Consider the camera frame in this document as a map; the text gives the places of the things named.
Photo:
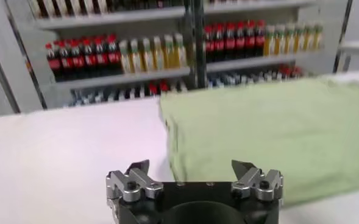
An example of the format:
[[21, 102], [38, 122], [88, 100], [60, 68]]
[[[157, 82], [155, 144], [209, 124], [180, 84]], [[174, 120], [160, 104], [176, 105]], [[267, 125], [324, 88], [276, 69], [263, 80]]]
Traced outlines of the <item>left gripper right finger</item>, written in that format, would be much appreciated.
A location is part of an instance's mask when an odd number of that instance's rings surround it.
[[237, 180], [231, 184], [232, 194], [239, 199], [256, 198], [271, 202], [283, 197], [283, 175], [279, 170], [271, 169], [264, 173], [252, 163], [232, 160]]

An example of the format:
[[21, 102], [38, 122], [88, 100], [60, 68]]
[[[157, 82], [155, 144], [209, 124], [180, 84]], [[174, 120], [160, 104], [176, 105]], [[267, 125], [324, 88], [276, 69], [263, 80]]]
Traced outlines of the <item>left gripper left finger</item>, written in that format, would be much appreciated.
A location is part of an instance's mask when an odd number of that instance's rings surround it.
[[149, 160], [132, 163], [125, 173], [110, 171], [106, 176], [106, 196], [108, 200], [122, 198], [133, 203], [141, 198], [141, 193], [149, 199], [156, 199], [164, 191], [164, 184], [148, 176]]

